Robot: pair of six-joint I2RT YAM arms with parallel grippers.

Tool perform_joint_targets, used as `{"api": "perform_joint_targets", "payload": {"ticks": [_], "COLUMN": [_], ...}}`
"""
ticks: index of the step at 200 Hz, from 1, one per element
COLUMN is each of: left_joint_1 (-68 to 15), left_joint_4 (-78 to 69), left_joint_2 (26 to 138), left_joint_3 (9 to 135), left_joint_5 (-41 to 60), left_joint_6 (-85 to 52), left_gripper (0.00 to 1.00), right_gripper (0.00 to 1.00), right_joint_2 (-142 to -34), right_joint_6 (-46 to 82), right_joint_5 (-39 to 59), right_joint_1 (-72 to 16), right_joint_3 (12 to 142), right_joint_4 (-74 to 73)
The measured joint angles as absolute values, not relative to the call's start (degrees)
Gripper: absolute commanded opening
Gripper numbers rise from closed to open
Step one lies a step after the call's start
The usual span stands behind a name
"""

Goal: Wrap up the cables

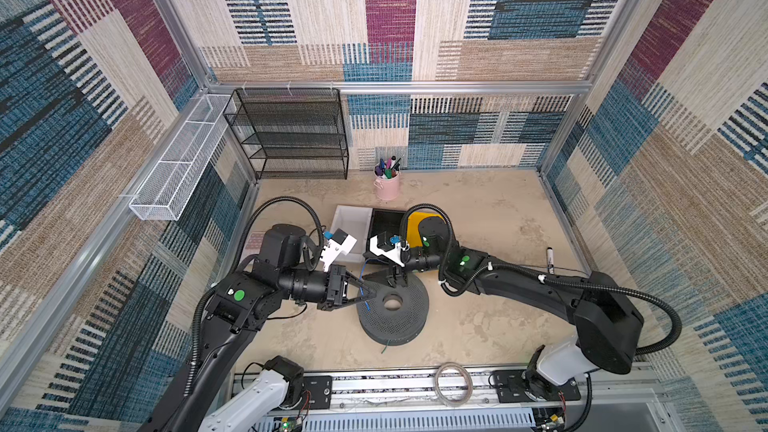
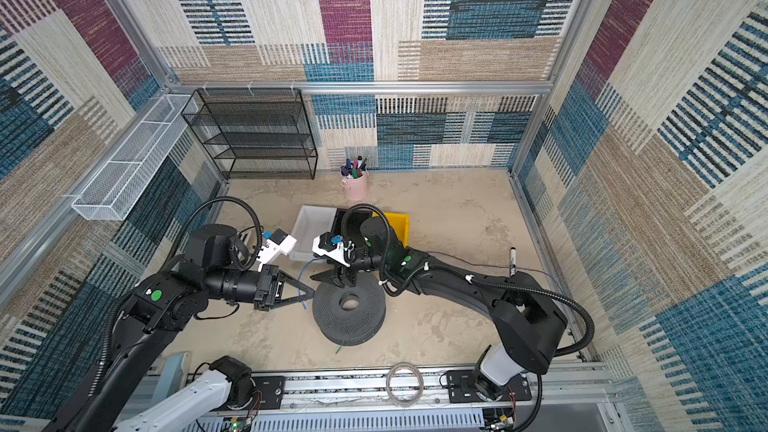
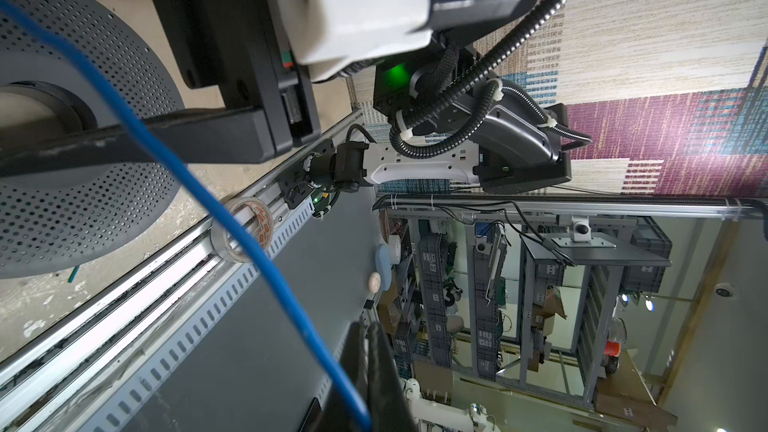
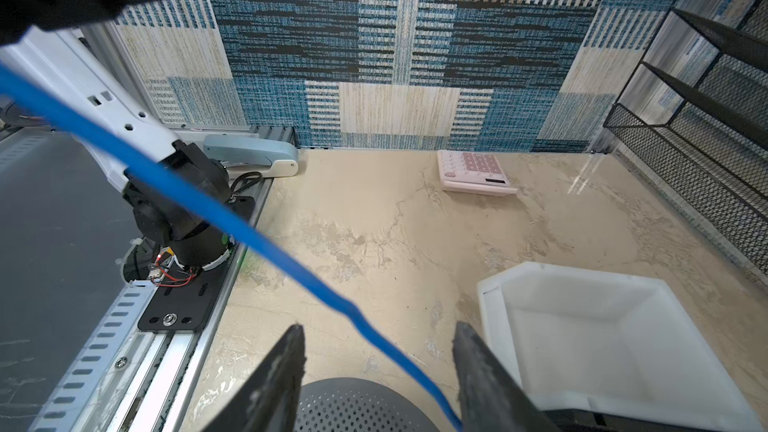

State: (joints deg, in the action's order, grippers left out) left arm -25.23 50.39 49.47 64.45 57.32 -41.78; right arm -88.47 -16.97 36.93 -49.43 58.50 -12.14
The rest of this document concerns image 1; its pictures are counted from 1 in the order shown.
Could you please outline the grey filament spool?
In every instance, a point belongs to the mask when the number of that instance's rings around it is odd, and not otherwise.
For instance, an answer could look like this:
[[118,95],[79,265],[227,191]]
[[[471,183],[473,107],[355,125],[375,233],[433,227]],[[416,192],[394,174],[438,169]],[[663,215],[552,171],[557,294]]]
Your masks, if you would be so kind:
[[375,293],[372,299],[357,305],[358,320],[366,335],[389,347],[402,346],[414,340],[426,325],[429,294],[423,282],[408,274],[407,284],[398,281],[391,286],[386,271],[363,276]]

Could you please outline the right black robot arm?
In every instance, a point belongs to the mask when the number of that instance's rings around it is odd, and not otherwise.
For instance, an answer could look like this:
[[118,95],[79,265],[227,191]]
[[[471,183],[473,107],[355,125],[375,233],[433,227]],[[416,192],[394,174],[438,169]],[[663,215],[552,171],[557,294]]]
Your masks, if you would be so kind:
[[[522,377],[525,393],[545,400],[580,375],[604,370],[617,375],[631,371],[638,355],[673,345],[683,329],[678,312],[648,293],[620,287],[609,275],[558,275],[514,264],[480,250],[463,247],[453,224],[439,207],[427,205],[431,216],[419,224],[421,243],[407,239],[408,222],[421,205],[408,209],[397,233],[372,236],[369,251],[389,260],[398,274],[435,270],[442,290],[451,297],[465,293],[499,296],[548,312],[574,326],[575,334],[556,345],[539,347]],[[669,332],[660,340],[639,343],[645,319],[634,305],[641,300],[663,311]]]

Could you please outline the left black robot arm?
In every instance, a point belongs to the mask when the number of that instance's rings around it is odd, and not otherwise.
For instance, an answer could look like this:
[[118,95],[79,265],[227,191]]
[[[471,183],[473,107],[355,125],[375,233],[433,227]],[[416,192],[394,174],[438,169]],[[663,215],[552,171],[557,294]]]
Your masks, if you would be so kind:
[[250,431],[272,410],[308,402],[303,368],[278,356],[244,391],[217,410],[211,408],[227,373],[283,302],[334,311],[372,292],[335,262],[356,243],[344,230],[327,232],[320,224],[314,234],[290,224],[273,225],[259,252],[233,265],[201,297],[193,313],[189,361],[142,430]]

